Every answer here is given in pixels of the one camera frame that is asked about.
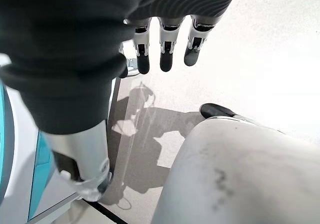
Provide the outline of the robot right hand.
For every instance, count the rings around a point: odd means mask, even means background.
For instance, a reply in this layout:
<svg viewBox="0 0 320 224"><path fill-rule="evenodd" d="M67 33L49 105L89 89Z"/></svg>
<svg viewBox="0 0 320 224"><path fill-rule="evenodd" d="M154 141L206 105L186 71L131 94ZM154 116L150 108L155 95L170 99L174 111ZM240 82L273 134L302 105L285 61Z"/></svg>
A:
<svg viewBox="0 0 320 224"><path fill-rule="evenodd" d="M122 43L133 40L137 68L150 69L150 20L160 24L160 68L171 69L179 28L192 25L184 63L197 62L232 0L0 0L0 78L19 91L43 132L60 176L87 201L110 181L106 120L111 83L127 75Z"/></svg>

